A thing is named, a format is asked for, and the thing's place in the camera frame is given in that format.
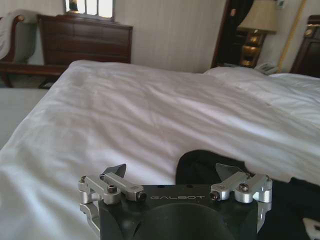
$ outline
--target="lamp base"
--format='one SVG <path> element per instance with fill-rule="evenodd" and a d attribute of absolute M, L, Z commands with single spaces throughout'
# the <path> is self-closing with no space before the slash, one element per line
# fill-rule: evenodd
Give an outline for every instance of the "lamp base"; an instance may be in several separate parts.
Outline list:
<path fill-rule="evenodd" d="M 245 44 L 242 46 L 239 65 L 247 68 L 254 68 L 257 65 L 265 38 L 265 32 L 254 30 L 248 33 Z"/>

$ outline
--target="yellow cable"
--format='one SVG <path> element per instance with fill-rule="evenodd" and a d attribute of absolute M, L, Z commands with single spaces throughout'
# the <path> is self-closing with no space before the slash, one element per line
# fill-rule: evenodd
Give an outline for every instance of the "yellow cable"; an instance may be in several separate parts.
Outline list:
<path fill-rule="evenodd" d="M 288 52 L 288 49 L 290 47 L 291 41 L 294 38 L 296 29 L 297 29 L 297 25 L 298 25 L 298 23 L 299 23 L 299 21 L 301 19 L 301 15 L 302 15 L 302 12 L 303 12 L 303 10 L 305 8 L 306 2 L 307 2 L 307 0 L 302 0 L 302 2 L 300 4 L 300 7 L 299 7 L 299 9 L 297 11 L 297 14 L 296 14 L 294 22 L 292 24 L 289 36 L 288 36 L 288 38 L 286 40 L 285 46 L 283 48 L 281 57 L 280 57 L 279 62 L 278 62 L 278 71 L 277 71 L 277 73 L 280 73 L 282 71 L 282 65 L 284 63 L 284 59 L 285 59 L 285 57 L 287 55 L 287 52 Z"/>

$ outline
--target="wooden dresser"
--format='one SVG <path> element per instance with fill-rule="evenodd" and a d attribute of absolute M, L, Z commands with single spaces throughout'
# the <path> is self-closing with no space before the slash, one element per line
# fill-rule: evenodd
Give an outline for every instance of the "wooden dresser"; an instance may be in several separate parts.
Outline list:
<path fill-rule="evenodd" d="M 132 26 L 74 15 L 37 16 L 45 65 L 130 63 Z"/>

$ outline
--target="wall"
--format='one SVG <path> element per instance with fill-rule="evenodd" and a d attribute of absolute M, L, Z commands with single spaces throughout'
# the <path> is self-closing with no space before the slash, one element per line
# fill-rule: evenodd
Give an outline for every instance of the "wall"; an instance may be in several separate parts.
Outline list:
<path fill-rule="evenodd" d="M 278 31 L 275 35 L 267 35 L 257 64 L 272 62 L 277 65 L 279 63 L 301 2 L 302 0 L 286 0 L 285 8 L 277 10 Z M 320 14 L 320 0 L 307 0 L 287 54 L 284 57 L 281 72 L 290 72 L 303 41 L 308 17 L 317 14 Z"/>
<path fill-rule="evenodd" d="M 37 11 L 45 15 L 64 12 L 62 0 L 1 0 L 0 5 L 0 16 L 17 9 Z"/>
<path fill-rule="evenodd" d="M 133 26 L 132 63 L 203 73 L 211 65 L 225 0 L 116 0 Z"/>

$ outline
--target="black fabric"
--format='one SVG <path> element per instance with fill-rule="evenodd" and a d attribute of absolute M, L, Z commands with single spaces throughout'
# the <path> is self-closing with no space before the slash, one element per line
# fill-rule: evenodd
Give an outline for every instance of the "black fabric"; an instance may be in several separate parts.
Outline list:
<path fill-rule="evenodd" d="M 220 183 L 216 163 L 237 166 L 249 172 L 242 161 L 206 150 L 194 150 L 180 158 L 175 183 Z M 257 239 L 309 240 L 303 218 L 320 222 L 320 186 L 296 178 L 292 178 L 289 183 L 273 180 L 272 209 L 266 213 Z"/>

